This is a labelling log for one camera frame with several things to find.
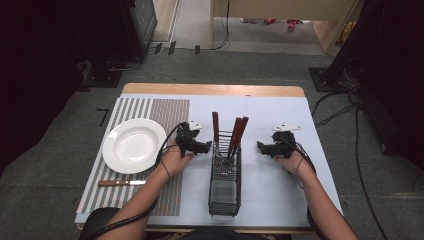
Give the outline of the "yellow object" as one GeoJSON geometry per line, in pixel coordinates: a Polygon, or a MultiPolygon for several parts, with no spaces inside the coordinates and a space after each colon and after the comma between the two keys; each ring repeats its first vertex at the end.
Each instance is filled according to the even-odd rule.
{"type": "Polygon", "coordinates": [[[355,22],[348,22],[344,26],[344,28],[343,28],[343,30],[341,32],[341,35],[339,37],[339,40],[338,40],[338,45],[339,46],[342,46],[347,41],[347,39],[348,39],[350,33],[352,32],[352,30],[354,29],[355,25],[356,25],[355,22]]]}

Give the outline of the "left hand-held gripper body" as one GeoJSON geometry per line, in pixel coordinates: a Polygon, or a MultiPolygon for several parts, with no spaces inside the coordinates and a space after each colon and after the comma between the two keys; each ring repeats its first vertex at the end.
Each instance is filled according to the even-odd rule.
{"type": "Polygon", "coordinates": [[[198,154],[203,149],[203,145],[195,140],[201,128],[201,124],[194,120],[179,124],[175,141],[180,148],[182,157],[185,156],[186,151],[198,154]]]}

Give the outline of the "person's dark clothed lap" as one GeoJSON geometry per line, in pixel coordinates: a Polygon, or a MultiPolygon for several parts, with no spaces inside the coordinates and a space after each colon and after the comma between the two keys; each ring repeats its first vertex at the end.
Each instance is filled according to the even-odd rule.
{"type": "Polygon", "coordinates": [[[189,232],[181,240],[268,240],[257,234],[242,234],[227,227],[205,227],[189,232]]]}

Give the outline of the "person's left hand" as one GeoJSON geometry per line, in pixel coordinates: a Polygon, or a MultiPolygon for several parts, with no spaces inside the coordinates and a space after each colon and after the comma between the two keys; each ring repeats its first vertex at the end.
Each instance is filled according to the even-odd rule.
{"type": "Polygon", "coordinates": [[[180,174],[187,164],[195,157],[194,153],[181,156],[181,149],[175,143],[172,143],[162,155],[159,169],[166,181],[180,174]]]}

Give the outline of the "black stand base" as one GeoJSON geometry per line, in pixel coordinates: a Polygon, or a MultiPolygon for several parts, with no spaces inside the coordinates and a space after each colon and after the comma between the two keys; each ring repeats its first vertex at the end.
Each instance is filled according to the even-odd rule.
{"type": "Polygon", "coordinates": [[[348,92],[349,87],[341,73],[329,68],[309,68],[309,74],[317,92],[348,92]]]}
{"type": "Polygon", "coordinates": [[[122,71],[112,69],[108,66],[101,67],[86,61],[88,71],[82,83],[83,88],[116,88],[120,82],[122,71]]]}

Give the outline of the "white plate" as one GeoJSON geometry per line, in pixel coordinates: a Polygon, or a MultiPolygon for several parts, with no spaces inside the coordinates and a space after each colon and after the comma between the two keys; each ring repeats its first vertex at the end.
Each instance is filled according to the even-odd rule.
{"type": "Polygon", "coordinates": [[[157,122],[138,118],[125,121],[106,136],[102,155],[106,165],[121,174],[140,173],[151,168],[166,139],[157,122]]]}

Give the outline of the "black rounded chair part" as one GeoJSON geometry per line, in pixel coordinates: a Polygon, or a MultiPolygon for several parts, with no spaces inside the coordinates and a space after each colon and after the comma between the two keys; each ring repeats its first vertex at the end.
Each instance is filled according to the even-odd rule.
{"type": "Polygon", "coordinates": [[[87,218],[79,240],[87,240],[91,235],[103,229],[119,208],[106,207],[94,210],[87,218]]]}

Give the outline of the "wooden handled table knife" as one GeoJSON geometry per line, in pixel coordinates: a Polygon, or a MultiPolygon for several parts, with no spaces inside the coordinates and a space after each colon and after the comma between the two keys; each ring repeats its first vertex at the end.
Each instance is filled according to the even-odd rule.
{"type": "Polygon", "coordinates": [[[146,180],[100,180],[98,186],[112,187],[112,186],[140,186],[144,185],[146,180]]]}

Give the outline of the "black curtain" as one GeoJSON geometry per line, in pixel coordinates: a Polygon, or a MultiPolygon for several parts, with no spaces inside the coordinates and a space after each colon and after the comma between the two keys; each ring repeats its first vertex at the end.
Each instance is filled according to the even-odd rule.
{"type": "Polygon", "coordinates": [[[82,88],[86,61],[108,66],[89,31],[102,1],[0,0],[0,176],[82,88]]]}

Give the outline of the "light wooden desk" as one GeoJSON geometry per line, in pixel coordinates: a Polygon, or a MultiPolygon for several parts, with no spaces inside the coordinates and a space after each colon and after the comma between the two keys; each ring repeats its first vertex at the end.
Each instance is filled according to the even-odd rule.
{"type": "Polygon", "coordinates": [[[214,46],[214,19],[277,18],[310,20],[321,49],[329,53],[360,0],[209,0],[210,46],[214,46]]]}

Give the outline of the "striped woven placemat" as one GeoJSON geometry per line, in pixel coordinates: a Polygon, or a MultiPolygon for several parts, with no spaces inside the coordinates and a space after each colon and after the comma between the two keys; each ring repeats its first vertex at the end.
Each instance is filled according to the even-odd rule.
{"type": "Polygon", "coordinates": [[[106,136],[119,124],[138,118],[146,118],[160,124],[166,136],[177,124],[189,118],[190,101],[188,99],[120,97],[116,100],[99,153],[94,161],[83,195],[76,211],[77,223],[86,221],[88,215],[96,209],[121,207],[140,186],[98,186],[100,180],[145,180],[153,170],[135,174],[121,174],[110,169],[102,155],[106,136]]]}

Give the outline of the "wooden handled utensil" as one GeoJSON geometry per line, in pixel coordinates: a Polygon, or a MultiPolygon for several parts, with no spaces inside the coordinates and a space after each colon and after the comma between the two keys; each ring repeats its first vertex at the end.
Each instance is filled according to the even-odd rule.
{"type": "Polygon", "coordinates": [[[248,120],[249,120],[248,117],[243,117],[242,120],[241,120],[239,129],[238,129],[238,133],[237,133],[236,138],[235,138],[235,145],[234,145],[231,156],[235,155],[237,148],[240,146],[241,138],[242,138],[242,135],[243,135],[244,130],[246,128],[246,125],[248,123],[248,120]]]}
{"type": "Polygon", "coordinates": [[[213,134],[216,148],[219,148],[219,115],[218,112],[212,112],[213,134]]]}
{"type": "Polygon", "coordinates": [[[227,151],[227,158],[231,157],[231,153],[232,153],[233,148],[235,146],[236,136],[238,134],[239,125],[241,124],[241,121],[242,121],[242,118],[236,117],[234,127],[233,127],[233,131],[232,131],[232,134],[231,134],[231,139],[230,139],[228,151],[227,151]]]}

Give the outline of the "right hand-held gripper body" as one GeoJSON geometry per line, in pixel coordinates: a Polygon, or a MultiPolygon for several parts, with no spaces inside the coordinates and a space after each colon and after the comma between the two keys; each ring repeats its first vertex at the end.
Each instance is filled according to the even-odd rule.
{"type": "Polygon", "coordinates": [[[301,127],[294,124],[283,123],[272,129],[272,139],[278,147],[277,155],[289,158],[297,149],[296,139],[293,134],[295,130],[301,130],[301,127]]]}

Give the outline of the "red shoes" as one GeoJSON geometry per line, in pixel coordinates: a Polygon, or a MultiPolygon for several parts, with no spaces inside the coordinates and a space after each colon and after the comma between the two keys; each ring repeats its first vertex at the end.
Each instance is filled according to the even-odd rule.
{"type": "MultiPolygon", "coordinates": [[[[266,18],[264,20],[265,25],[270,25],[276,22],[275,18],[266,18]]],[[[296,28],[296,25],[300,23],[300,20],[287,20],[286,23],[288,24],[287,30],[289,32],[293,31],[296,28]]]]}

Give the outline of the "wooden table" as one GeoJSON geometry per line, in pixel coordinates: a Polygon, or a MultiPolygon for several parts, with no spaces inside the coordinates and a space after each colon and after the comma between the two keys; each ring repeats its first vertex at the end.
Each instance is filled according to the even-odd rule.
{"type": "MultiPolygon", "coordinates": [[[[211,84],[149,84],[129,83],[125,85],[121,96],[125,94],[151,94],[151,95],[210,95],[210,96],[253,96],[253,97],[303,97],[302,88],[297,86],[253,86],[253,85],[211,85],[211,84]]],[[[196,228],[221,226],[150,226],[148,230],[153,232],[188,232],[196,228]]],[[[276,233],[276,234],[309,234],[312,229],[305,228],[281,228],[281,227],[225,227],[233,228],[242,233],[276,233]]]]}

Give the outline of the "person's right hand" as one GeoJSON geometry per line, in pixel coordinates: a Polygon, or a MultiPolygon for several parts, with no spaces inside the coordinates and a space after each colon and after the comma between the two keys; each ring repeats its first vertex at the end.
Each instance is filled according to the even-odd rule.
{"type": "Polygon", "coordinates": [[[294,151],[289,158],[275,156],[274,160],[281,164],[288,172],[297,176],[301,181],[315,175],[311,165],[298,152],[294,151]]]}

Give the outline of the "dark glass cabinet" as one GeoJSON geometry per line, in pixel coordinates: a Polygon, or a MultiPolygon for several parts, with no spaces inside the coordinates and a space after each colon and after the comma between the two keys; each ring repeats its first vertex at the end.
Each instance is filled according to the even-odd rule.
{"type": "Polygon", "coordinates": [[[128,0],[129,11],[134,25],[136,47],[139,59],[143,59],[152,41],[157,18],[153,0],[128,0]]]}

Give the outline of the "light blue table sheet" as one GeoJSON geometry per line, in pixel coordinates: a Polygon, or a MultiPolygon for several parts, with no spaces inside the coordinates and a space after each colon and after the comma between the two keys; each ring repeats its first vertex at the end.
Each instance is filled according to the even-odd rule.
{"type": "Polygon", "coordinates": [[[339,200],[331,171],[317,135],[308,102],[303,97],[200,96],[125,94],[121,97],[188,99],[189,119],[202,126],[199,141],[213,138],[212,112],[219,127],[230,131],[236,117],[249,118],[241,143],[241,207],[236,216],[212,216],[208,192],[212,157],[197,155],[182,175],[162,191],[151,213],[150,226],[208,226],[305,228],[306,201],[296,178],[272,158],[262,155],[256,142],[268,144],[272,129],[283,123],[301,127],[294,136],[311,158],[318,178],[333,202],[339,200]]]}

